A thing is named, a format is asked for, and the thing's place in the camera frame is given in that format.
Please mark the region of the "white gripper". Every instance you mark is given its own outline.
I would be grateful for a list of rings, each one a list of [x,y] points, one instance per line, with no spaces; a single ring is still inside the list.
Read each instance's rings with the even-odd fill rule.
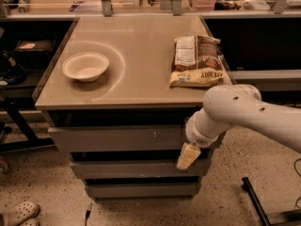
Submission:
[[[187,170],[200,156],[201,148],[208,148],[217,141],[217,137],[204,136],[196,126],[197,116],[190,117],[185,125],[185,135],[189,143],[182,145],[177,168]]]

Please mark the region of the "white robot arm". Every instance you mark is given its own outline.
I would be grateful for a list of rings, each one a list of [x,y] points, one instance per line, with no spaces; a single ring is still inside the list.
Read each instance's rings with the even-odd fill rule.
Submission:
[[[265,103],[250,85],[220,85],[206,91],[203,107],[187,120],[187,141],[182,145],[177,168],[188,169],[202,149],[235,125],[301,152],[301,109]]]

